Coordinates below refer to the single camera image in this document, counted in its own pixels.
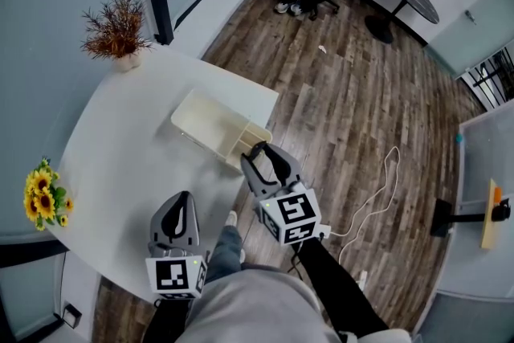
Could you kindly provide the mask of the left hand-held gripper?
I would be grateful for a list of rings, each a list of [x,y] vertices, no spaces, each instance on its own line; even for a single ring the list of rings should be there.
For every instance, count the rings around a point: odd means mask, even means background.
[[[194,196],[182,191],[166,200],[151,219],[150,235],[153,242],[145,262],[152,292],[167,300],[200,298],[207,272],[204,258],[180,247],[159,244],[172,244],[182,237],[186,246],[199,245]]]

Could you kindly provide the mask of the person's jeans leg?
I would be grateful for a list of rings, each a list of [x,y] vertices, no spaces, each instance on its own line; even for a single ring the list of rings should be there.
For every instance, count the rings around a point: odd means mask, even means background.
[[[224,226],[206,272],[205,284],[242,270],[243,241],[235,226]]]

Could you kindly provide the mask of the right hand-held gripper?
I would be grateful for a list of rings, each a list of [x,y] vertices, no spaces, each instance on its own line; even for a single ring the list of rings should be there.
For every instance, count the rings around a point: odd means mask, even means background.
[[[277,181],[265,180],[246,154],[242,154],[240,160],[251,192],[259,201],[259,221],[283,246],[314,238],[320,233],[321,213],[314,190],[299,182],[300,163],[273,144],[265,143],[263,151]]]

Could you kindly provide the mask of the person's right forearm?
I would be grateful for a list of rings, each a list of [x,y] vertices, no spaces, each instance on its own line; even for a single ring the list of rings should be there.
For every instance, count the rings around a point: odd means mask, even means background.
[[[308,239],[292,248],[336,332],[350,332],[361,338],[389,328],[375,313],[357,282],[318,239]]]

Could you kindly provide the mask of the frosted glass door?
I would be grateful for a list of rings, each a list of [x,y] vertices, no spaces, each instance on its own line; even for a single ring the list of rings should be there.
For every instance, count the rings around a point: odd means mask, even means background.
[[[426,50],[452,78],[514,39],[514,0],[477,0],[432,39]]]

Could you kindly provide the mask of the wooden top pedestal table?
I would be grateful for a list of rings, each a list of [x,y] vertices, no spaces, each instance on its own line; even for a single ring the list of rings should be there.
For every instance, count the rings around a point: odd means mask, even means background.
[[[492,209],[495,206],[493,204],[493,192],[496,186],[498,185],[491,179],[488,185],[486,208],[481,214],[452,214],[452,205],[442,199],[437,199],[430,226],[430,235],[444,238],[456,223],[482,223],[480,247],[491,250],[496,244],[496,227],[501,223],[493,222],[491,219]]]

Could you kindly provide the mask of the cream plastic organizer tray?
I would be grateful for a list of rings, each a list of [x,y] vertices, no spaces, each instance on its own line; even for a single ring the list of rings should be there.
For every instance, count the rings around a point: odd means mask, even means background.
[[[248,155],[262,141],[272,141],[270,131],[196,89],[188,93],[170,120],[183,135],[238,172],[243,154]]]

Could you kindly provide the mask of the sunflower bouquet in vase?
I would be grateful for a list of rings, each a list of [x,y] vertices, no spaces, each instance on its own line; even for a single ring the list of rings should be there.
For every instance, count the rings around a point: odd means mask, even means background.
[[[23,191],[23,205],[27,218],[37,231],[47,226],[66,227],[74,202],[60,185],[60,175],[51,167],[51,160],[43,157],[27,175]]]

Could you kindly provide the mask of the black metal railing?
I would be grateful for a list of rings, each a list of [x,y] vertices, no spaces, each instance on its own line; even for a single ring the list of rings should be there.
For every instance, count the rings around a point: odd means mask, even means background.
[[[503,47],[460,79],[470,88],[486,111],[514,100],[514,49]]]

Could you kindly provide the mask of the black kettle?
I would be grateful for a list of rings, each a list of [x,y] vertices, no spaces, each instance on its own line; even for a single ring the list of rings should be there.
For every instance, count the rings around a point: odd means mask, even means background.
[[[503,222],[508,220],[511,215],[511,207],[509,205],[509,199],[501,200],[492,209],[491,219],[493,222]]]

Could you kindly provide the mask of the dried reddish plant white vase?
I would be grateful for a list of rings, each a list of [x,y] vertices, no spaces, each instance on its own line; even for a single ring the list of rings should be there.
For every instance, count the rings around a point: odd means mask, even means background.
[[[98,11],[85,10],[85,40],[81,50],[92,59],[108,59],[113,69],[128,72],[141,65],[141,52],[152,47],[142,35],[143,0],[107,0]]]

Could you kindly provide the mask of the person's grey shirt torso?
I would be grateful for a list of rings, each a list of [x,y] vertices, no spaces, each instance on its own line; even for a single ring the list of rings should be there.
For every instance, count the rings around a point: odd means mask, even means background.
[[[247,269],[204,287],[176,343],[341,343],[312,290],[281,272]]]

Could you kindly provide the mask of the black wall socket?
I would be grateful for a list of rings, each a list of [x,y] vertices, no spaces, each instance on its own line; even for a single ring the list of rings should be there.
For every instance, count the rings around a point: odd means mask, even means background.
[[[62,319],[70,328],[76,329],[80,324],[82,312],[79,311],[73,304],[67,303],[63,309]]]

